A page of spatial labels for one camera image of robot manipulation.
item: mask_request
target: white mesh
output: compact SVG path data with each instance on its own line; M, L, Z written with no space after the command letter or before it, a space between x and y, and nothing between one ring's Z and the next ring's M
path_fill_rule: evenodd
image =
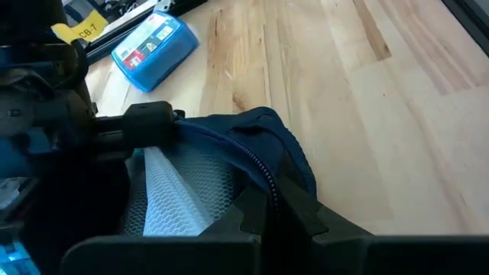
M212 224L200 198L157 147L144 149L147 211L143 236L197 236Z
M232 204L236 169L190 144L180 143L164 151L178 174L192 188L214 221Z

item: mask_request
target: yellow label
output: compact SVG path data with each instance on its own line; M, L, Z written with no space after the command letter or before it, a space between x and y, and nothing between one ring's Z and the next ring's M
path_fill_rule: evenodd
M78 38L82 38L87 42L94 41L103 32L107 24L106 19L97 11L92 11L83 22L75 27L68 27L65 24L58 23L51 26L51 29L59 39L71 44L73 40Z

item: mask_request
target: label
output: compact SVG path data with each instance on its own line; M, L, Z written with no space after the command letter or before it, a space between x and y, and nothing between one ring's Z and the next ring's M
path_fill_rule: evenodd
M18 188L25 178L0 180L0 210L6 209L19 196Z
M169 16L152 14L115 48L115 54L133 70L179 26L180 23Z
M80 24L75 27L68 27L65 24L54 24L51 26L53 32L59 39L67 44L75 39L82 38L87 42L94 41L107 26L108 22L97 11L90 12Z

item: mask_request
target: wooden surface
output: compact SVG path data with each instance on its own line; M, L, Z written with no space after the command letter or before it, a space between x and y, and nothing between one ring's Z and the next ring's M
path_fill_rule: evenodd
M346 218L377 234L489 232L489 58L441 1L216 0L182 19L201 45L152 93L110 58L92 66L101 115L270 106Z

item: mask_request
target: blue box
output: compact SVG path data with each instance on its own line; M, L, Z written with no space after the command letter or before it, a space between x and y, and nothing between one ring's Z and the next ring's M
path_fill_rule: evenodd
M111 53L119 69L143 92L150 92L199 46L182 21L155 11Z

